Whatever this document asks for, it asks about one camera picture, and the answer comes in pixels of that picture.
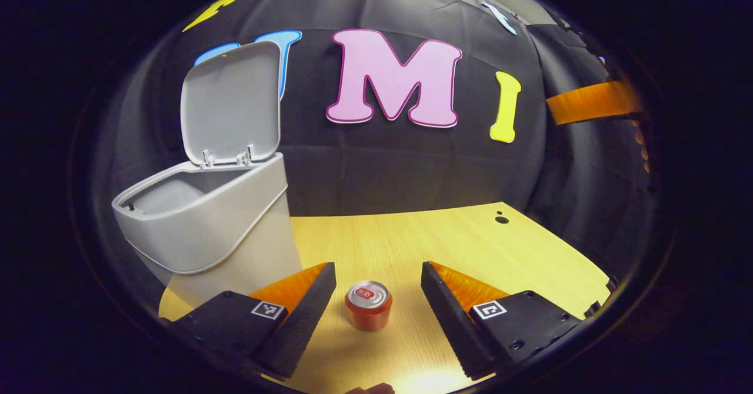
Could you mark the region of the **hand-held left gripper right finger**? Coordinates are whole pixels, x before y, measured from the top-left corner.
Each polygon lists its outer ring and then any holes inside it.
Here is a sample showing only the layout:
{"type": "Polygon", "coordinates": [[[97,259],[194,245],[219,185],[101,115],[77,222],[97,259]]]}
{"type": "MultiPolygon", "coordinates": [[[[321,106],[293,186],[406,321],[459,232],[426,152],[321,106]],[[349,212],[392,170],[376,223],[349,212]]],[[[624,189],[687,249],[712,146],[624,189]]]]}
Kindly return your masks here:
{"type": "Polygon", "coordinates": [[[537,292],[508,294],[436,262],[423,263],[421,288],[472,380],[521,372],[581,324],[537,292]]]}

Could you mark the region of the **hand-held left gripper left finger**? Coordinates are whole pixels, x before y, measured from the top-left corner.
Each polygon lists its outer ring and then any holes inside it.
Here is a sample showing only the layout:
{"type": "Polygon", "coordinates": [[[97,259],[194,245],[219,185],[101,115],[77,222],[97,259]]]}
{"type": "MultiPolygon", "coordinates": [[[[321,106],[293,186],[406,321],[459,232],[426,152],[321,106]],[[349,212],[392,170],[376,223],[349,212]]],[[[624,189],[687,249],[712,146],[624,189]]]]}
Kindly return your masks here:
{"type": "Polygon", "coordinates": [[[217,362],[243,372],[291,378],[336,288],[324,262],[252,295],[225,291],[171,323],[217,362]]]}

